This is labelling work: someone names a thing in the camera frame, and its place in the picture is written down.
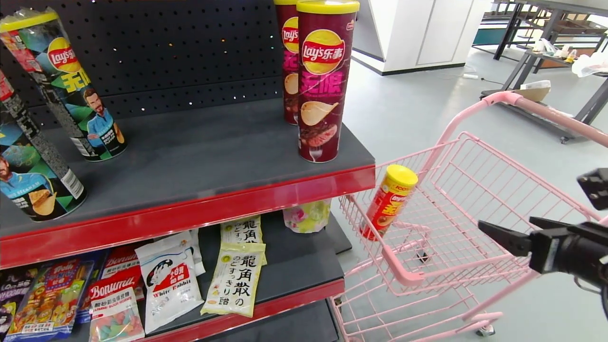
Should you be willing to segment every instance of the candy bag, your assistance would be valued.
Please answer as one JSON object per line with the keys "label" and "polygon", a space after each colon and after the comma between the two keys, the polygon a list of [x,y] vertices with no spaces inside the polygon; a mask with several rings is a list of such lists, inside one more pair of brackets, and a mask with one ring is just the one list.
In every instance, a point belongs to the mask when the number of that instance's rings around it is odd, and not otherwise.
{"label": "candy bag", "polygon": [[140,278],[139,270],[129,269],[91,286],[89,342],[129,342],[145,336],[134,291]]}
{"label": "candy bag", "polygon": [[[130,243],[129,245],[118,246],[113,248],[106,263],[103,266],[102,275],[99,279],[107,279],[114,274],[123,270],[136,270],[139,272],[139,259],[135,254],[137,247],[143,246],[145,242]],[[134,287],[135,297],[138,301],[144,298],[143,296],[143,281],[140,279],[139,283]]]}
{"label": "candy bag", "polygon": [[253,317],[264,243],[222,243],[204,313],[237,313]]}
{"label": "candy bag", "polygon": [[20,267],[0,272],[0,341],[4,341],[17,308],[32,286],[38,269]]}
{"label": "candy bag", "polygon": [[[205,266],[202,264],[202,255],[201,255],[201,249],[198,246],[198,228],[196,229],[191,229],[188,231],[190,233],[190,235],[192,235],[192,248],[194,250],[194,253],[192,254],[192,259],[194,260],[194,271],[196,273],[196,276],[200,276],[201,274],[205,273]],[[162,237],[155,237],[154,241],[159,241],[159,240],[164,240],[164,239],[168,239],[171,236],[175,236],[177,234],[174,235],[169,235],[169,236],[162,236]]]}
{"label": "candy bag", "polygon": [[[259,215],[220,224],[222,242],[226,243],[264,243],[262,224]],[[262,266],[266,265],[266,253],[262,254]]]}
{"label": "candy bag", "polygon": [[85,283],[85,296],[78,307],[78,311],[76,311],[76,324],[87,323],[91,321],[91,313],[89,309],[91,308],[91,297],[89,296],[89,288],[91,285],[96,282],[99,277],[102,275],[102,267],[106,260],[106,256],[108,256],[108,250],[94,251],[89,252],[83,255],[86,259],[91,259],[93,261],[93,270],[91,271],[91,276],[87,279]]}
{"label": "candy bag", "polygon": [[204,301],[195,276],[192,235],[181,232],[135,250],[146,285],[146,324],[150,333]]}
{"label": "candy bag", "polygon": [[78,257],[43,265],[19,306],[6,342],[46,342],[72,332],[93,261]]}

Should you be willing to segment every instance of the meat illustration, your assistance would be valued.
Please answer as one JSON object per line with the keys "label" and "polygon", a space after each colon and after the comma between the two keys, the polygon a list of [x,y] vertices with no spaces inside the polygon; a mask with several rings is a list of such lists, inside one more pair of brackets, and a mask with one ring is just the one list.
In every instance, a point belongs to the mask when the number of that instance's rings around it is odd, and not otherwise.
{"label": "meat illustration", "polygon": [[338,126],[335,124],[320,124],[315,127],[309,127],[300,133],[300,141],[302,145],[310,147],[319,147],[336,135]]}

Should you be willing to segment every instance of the colorful snack bag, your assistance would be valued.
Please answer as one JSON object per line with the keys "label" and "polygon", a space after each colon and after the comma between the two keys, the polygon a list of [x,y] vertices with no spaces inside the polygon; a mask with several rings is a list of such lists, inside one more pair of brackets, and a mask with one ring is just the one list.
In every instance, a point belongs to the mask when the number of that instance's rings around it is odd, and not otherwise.
{"label": "colorful snack bag", "polygon": [[57,13],[22,8],[0,21],[0,40],[34,79],[88,161],[122,153],[125,137],[80,65]]}
{"label": "colorful snack bag", "polygon": [[[123,270],[133,269],[139,272],[139,259],[137,258],[135,249],[144,244],[145,242],[136,242],[113,248],[106,259],[102,275],[99,279],[107,279]],[[134,290],[138,301],[144,299],[143,280],[139,279],[139,283],[135,286]]]}
{"label": "colorful snack bag", "polygon": [[76,310],[85,296],[85,282],[93,262],[65,259],[40,268],[32,288],[21,302],[6,342],[46,342],[72,332]]}
{"label": "colorful snack bag", "polygon": [[253,317],[264,243],[222,243],[204,313],[237,313]]}
{"label": "colorful snack bag", "polygon": [[0,341],[4,341],[17,308],[37,274],[35,267],[20,267],[0,274]]}
{"label": "colorful snack bag", "polygon": [[135,250],[146,296],[146,333],[172,322],[204,301],[195,276],[192,235],[181,232]]}
{"label": "colorful snack bag", "polygon": [[76,311],[76,323],[87,323],[91,321],[91,296],[89,296],[89,289],[102,275],[102,267],[108,256],[108,250],[94,251],[85,254],[82,258],[93,260],[93,270],[91,276],[87,279],[85,284],[85,298],[82,300],[78,311]]}
{"label": "colorful snack bag", "polygon": [[353,46],[354,0],[298,1],[300,156],[328,162],[338,155]]}
{"label": "colorful snack bag", "polygon": [[129,342],[145,336],[134,291],[140,278],[139,270],[131,268],[91,286],[89,342]]}
{"label": "colorful snack bag", "polygon": [[331,198],[283,209],[285,226],[297,233],[318,232],[330,220]]}
{"label": "colorful snack bag", "polygon": [[[220,224],[222,242],[226,243],[264,243],[260,215],[241,218]],[[266,265],[266,253],[262,254],[262,266]]]}
{"label": "colorful snack bag", "polygon": [[283,42],[283,117],[298,124],[298,11],[297,0],[274,0]]}
{"label": "colorful snack bag", "polygon": [[0,192],[35,222],[76,210],[86,190],[0,71]]}

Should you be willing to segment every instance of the wire mesh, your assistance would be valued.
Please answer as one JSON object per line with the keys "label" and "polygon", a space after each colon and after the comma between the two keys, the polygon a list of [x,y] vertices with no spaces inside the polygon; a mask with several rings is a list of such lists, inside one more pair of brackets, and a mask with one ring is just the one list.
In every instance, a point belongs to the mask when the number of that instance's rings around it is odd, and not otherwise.
{"label": "wire mesh", "polygon": [[[429,158],[436,162],[424,170]],[[395,295],[521,277],[528,269],[527,258],[515,258],[503,249],[477,229],[477,220],[530,232],[535,229],[528,223],[531,215],[570,222],[592,219],[588,210],[555,187],[462,133],[444,145],[379,166],[375,189],[342,197],[342,209],[356,232],[370,225],[366,211],[389,164],[410,168],[420,182],[380,242],[361,240],[370,256],[367,265],[376,265]],[[389,267],[383,253],[394,255],[403,269]],[[424,281],[403,286],[398,280],[403,273],[419,274]]]}

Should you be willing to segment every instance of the yellow candy bag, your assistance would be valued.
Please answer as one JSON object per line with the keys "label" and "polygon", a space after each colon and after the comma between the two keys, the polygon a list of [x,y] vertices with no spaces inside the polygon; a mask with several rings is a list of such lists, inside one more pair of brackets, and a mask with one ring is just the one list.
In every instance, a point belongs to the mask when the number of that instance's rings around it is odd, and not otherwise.
{"label": "yellow candy bag", "polygon": [[225,243],[219,248],[204,313],[237,313],[253,317],[264,243]]}
{"label": "yellow candy bag", "polygon": [[[222,242],[264,243],[262,241],[262,224],[259,215],[224,222],[220,226]],[[262,266],[266,264],[266,255],[262,254]]]}

